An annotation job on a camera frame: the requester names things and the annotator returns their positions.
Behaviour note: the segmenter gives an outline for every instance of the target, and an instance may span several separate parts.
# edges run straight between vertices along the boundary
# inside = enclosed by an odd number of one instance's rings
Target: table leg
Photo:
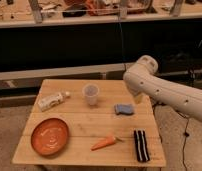
[[[48,171],[48,169],[44,165],[35,165],[41,171]]]

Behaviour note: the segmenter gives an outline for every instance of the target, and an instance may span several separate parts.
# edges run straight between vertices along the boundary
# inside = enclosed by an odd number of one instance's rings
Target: red object
[[[50,118],[41,122],[33,131],[31,144],[40,155],[59,152],[67,144],[69,136],[67,124],[60,119]]]
[[[85,2],[86,7],[88,9],[88,14],[89,15],[97,15],[97,10],[96,10],[96,5],[94,4],[94,0],[86,0]]]

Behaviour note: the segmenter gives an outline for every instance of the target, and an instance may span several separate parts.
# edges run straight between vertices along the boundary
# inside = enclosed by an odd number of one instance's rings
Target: shelf
[[[39,0],[39,5],[42,6],[48,2],[48,0]],[[128,14],[125,19],[119,19],[118,15],[90,16],[89,14],[82,17],[63,18],[62,11],[68,7],[65,2],[63,0],[52,0],[51,2],[60,4],[56,12],[51,17],[43,15],[42,23],[36,23],[27,0],[16,0],[12,5],[0,1],[0,28],[202,18],[202,3],[200,2],[195,5],[183,3],[180,15],[174,17],[169,11],[162,9],[160,0],[154,0],[152,6],[156,13]]]

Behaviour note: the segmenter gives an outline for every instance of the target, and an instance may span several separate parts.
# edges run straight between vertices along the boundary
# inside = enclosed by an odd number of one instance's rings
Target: wooden table
[[[98,105],[90,107],[82,95],[82,87],[87,83],[99,86]],[[64,103],[41,112],[37,102],[54,92],[69,91],[71,97]],[[132,104],[135,114],[116,115],[115,104]],[[48,118],[64,120],[70,130],[66,149],[57,157],[39,156],[31,147],[33,129]],[[139,163],[136,159],[133,130],[146,131],[148,151],[151,160]],[[91,146],[101,138],[114,134],[124,140],[115,145],[91,151]],[[166,165],[158,128],[153,116],[150,99],[143,95],[140,103],[135,103],[123,81],[114,80],[44,80],[30,117],[26,123],[12,162],[34,165],[72,166],[120,166],[120,167],[163,167]]]

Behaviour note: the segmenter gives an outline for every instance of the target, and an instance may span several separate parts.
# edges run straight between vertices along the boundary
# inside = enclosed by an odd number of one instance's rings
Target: orange carrot
[[[99,142],[97,142],[95,145],[92,146],[91,150],[97,150],[99,148],[103,148],[106,147],[108,145],[113,145],[116,143],[117,138],[114,136],[108,136],[102,140],[100,140]]]

